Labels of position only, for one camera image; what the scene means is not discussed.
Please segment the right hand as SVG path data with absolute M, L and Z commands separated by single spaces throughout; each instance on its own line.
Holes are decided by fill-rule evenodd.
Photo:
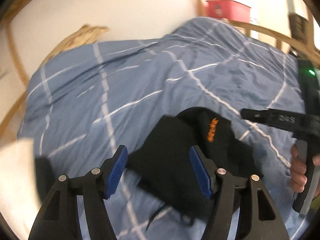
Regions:
M 306 173 L 306 165 L 299 159 L 299 153 L 295 144 L 291 147 L 291 180 L 290 184 L 293 191 L 297 193 L 302 193 L 308 179 L 305 175 Z

